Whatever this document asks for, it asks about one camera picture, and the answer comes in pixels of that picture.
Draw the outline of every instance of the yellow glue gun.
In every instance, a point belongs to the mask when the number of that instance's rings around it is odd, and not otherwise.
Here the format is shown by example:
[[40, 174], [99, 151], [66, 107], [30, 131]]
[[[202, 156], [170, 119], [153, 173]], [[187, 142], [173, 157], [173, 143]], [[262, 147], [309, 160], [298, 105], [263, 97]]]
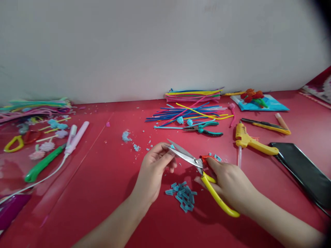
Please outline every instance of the yellow glue gun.
[[241, 123], [241, 121], [239, 124], [237, 124], [235, 138], [237, 139], [235, 144], [238, 147], [241, 146], [242, 148], [246, 148], [249, 145], [256, 150], [259, 150], [260, 152], [270, 156], [277, 155], [279, 153], [279, 150], [276, 147], [266, 146], [249, 136], [246, 131], [246, 127]]

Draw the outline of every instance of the yellow scissors handle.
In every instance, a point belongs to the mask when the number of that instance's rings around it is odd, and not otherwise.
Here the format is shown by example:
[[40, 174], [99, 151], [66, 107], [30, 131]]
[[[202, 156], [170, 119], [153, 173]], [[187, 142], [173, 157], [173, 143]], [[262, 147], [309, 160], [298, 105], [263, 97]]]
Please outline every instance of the yellow scissors handle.
[[222, 201], [222, 199], [220, 198], [220, 196], [214, 190], [213, 186], [211, 186], [210, 182], [216, 183], [216, 181], [215, 181], [214, 178], [208, 176], [205, 172], [203, 172], [203, 175], [201, 177], [201, 180], [206, 185], [206, 187], [209, 190], [210, 194], [213, 196], [213, 198], [215, 199], [215, 201], [217, 202], [217, 204], [223, 209], [224, 212], [226, 212], [231, 217], [238, 218], [240, 216], [240, 214], [237, 211], [230, 209], [225, 204], [225, 202]]

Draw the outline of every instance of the green handle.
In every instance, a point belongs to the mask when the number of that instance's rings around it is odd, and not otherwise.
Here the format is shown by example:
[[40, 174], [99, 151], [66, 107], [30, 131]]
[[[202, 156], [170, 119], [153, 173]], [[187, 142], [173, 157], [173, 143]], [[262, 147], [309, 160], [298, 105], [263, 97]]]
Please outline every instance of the green handle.
[[36, 164], [35, 167], [33, 167], [29, 173], [25, 176], [24, 181], [27, 183], [33, 183], [36, 181], [37, 176], [39, 173], [46, 168], [46, 166], [54, 160], [61, 152], [63, 151], [63, 148], [59, 146], [56, 148], [51, 154], [49, 154], [46, 158], [44, 158], [42, 161], [40, 161], [38, 164]]
[[218, 122], [206, 122], [203, 125], [199, 125], [199, 128], [205, 128], [206, 126], [217, 126], [218, 124]]
[[202, 128], [199, 128], [199, 129], [198, 129], [198, 132], [199, 132], [199, 133], [204, 133], [204, 134], [209, 135], [209, 136], [212, 136], [212, 137], [220, 137], [220, 136], [223, 135], [223, 133], [209, 132], [209, 131], [204, 130], [204, 129], [202, 129]]

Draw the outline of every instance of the scissors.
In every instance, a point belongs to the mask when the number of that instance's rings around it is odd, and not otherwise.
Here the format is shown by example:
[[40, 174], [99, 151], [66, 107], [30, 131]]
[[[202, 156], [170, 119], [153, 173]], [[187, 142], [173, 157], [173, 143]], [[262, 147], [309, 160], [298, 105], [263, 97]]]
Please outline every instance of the scissors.
[[198, 131], [198, 133], [203, 133], [212, 137], [220, 137], [223, 135], [223, 133], [215, 133], [215, 132], [210, 132], [207, 130], [204, 130], [206, 126], [217, 126], [219, 123], [218, 122], [206, 122], [203, 125], [198, 125], [198, 126], [193, 126], [193, 127], [183, 127], [185, 131]]
[[179, 145], [177, 145], [176, 143], [172, 142], [169, 139], [168, 139], [168, 141], [175, 147], [175, 149], [169, 147], [169, 150], [173, 151], [176, 155], [178, 155], [179, 157], [181, 157], [182, 159], [184, 159], [185, 161], [187, 161], [188, 163], [190, 163], [190, 164], [192, 164], [192, 165], [194, 165], [196, 167], [196, 169], [201, 174], [201, 180], [206, 185], [208, 191], [213, 196], [213, 198], [215, 199], [215, 201], [217, 202], [217, 204], [221, 207], [221, 209], [223, 209], [223, 211], [226, 212], [231, 217], [235, 217], [235, 218], [239, 217], [240, 214], [237, 211], [230, 209], [225, 204], [225, 202], [222, 201], [222, 199], [220, 198], [220, 196], [216, 193], [216, 191], [214, 190], [214, 188], [211, 186], [210, 183], [216, 183], [216, 180], [214, 178], [208, 176], [203, 171], [203, 168], [206, 167], [207, 164], [208, 164], [207, 161], [206, 161], [206, 158], [207, 157], [211, 157], [213, 159], [215, 159], [215, 158], [212, 157], [212, 156], [201, 156], [200, 159], [197, 159], [197, 158], [193, 157], [189, 152], [187, 152], [184, 148], [182, 148]]

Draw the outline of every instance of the scissor blade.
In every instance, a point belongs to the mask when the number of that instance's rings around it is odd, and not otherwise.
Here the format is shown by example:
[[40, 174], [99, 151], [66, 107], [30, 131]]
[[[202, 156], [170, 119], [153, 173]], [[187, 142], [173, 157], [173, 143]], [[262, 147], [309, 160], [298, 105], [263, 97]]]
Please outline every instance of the scissor blade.
[[170, 139], [167, 139], [178, 151], [180, 151], [182, 154], [185, 154], [186, 156], [194, 159], [194, 157], [188, 152], [186, 151], [184, 148], [182, 148], [181, 146], [177, 145], [175, 142], [171, 141]]
[[196, 166], [196, 167], [199, 167], [199, 168], [203, 168], [203, 165], [202, 163], [196, 163], [195, 162], [195, 158], [191, 158], [183, 153], [181, 153], [180, 151], [176, 150], [176, 149], [173, 149], [171, 147], [169, 147], [169, 150], [171, 150], [172, 152], [174, 152], [176, 155], [178, 155], [180, 158], [184, 159], [186, 162], [189, 162], [190, 164]]

